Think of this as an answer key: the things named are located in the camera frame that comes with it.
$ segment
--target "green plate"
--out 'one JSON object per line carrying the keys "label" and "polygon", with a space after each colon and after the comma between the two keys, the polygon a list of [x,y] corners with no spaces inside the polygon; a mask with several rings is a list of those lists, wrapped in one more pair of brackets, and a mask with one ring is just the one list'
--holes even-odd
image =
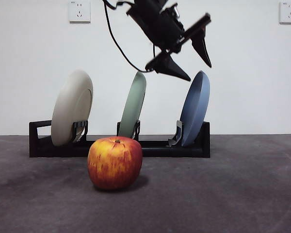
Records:
{"label": "green plate", "polygon": [[146,93],[146,78],[141,72],[137,72],[132,81],[118,135],[123,137],[133,137],[134,127],[139,120],[140,112]]}

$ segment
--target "blue plate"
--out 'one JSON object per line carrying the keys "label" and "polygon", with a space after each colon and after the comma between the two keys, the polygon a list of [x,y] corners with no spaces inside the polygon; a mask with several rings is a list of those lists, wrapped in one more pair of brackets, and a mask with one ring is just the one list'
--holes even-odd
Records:
{"label": "blue plate", "polygon": [[207,75],[200,71],[194,78],[182,109],[182,146],[194,143],[204,122],[210,96],[210,83]]}

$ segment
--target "dish rack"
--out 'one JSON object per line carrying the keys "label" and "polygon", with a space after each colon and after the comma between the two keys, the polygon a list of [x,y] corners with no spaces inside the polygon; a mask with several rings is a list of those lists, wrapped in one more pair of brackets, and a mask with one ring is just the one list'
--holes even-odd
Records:
{"label": "dish rack", "polygon": [[[117,134],[121,122],[117,124]],[[87,157],[90,146],[94,140],[87,140],[88,121],[74,122],[72,125],[72,137],[69,143],[56,147],[52,143],[51,136],[40,137],[38,128],[51,126],[51,120],[36,121],[29,123],[29,157]],[[190,157],[190,158],[210,158],[210,123],[203,122],[193,144],[183,147],[184,123],[177,121],[175,135],[168,140],[140,140],[140,121],[134,127],[133,139],[138,141],[142,147],[144,157]],[[77,136],[77,129],[84,127],[84,134],[73,143]]]}

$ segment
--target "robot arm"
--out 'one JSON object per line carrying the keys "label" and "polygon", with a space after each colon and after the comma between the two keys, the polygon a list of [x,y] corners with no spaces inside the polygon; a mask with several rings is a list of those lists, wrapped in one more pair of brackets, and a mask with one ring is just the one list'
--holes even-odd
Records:
{"label": "robot arm", "polygon": [[211,22],[210,15],[206,13],[198,22],[188,30],[184,30],[179,21],[177,3],[162,10],[168,0],[134,0],[134,3],[120,1],[130,4],[131,8],[127,15],[144,31],[151,42],[161,49],[161,53],[155,56],[145,67],[149,71],[155,70],[157,73],[172,75],[190,81],[190,77],[173,61],[172,53],[179,53],[182,45],[189,39],[192,46],[211,67],[211,62],[205,44],[206,25]]}

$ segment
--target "black cable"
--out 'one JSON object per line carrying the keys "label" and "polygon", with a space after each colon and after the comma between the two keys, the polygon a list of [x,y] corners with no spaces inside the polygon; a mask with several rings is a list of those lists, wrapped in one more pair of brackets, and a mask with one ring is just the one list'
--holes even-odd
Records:
{"label": "black cable", "polygon": [[110,26],[109,16],[108,16],[107,3],[106,3],[105,0],[103,0],[103,2],[104,2],[104,5],[105,5],[106,19],[107,19],[107,23],[108,23],[108,28],[109,28],[110,35],[111,35],[113,41],[115,42],[116,46],[117,46],[118,49],[121,51],[121,53],[122,53],[122,55],[124,56],[124,58],[126,59],[126,61],[127,61],[127,62],[132,66],[132,67],[134,67],[136,70],[138,70],[139,72],[142,72],[142,73],[149,73],[149,72],[152,72],[152,70],[151,70],[151,71],[140,70],[140,69],[137,68],[133,63],[131,63],[130,60],[127,58],[127,56],[124,54],[124,52],[122,51],[121,47],[119,46],[119,44],[118,44],[117,41],[115,40],[115,37],[113,36],[112,30],[111,30],[111,26]]}
{"label": "black cable", "polygon": [[103,0],[103,2],[110,8],[110,9],[112,9],[112,10],[115,10],[116,8],[117,8],[117,6],[121,6],[121,5],[123,5],[124,3],[127,3],[127,4],[129,4],[129,5],[133,5],[134,3],[132,3],[132,2],[129,2],[129,1],[118,1],[117,3],[116,3],[116,6],[112,6],[107,0]]}

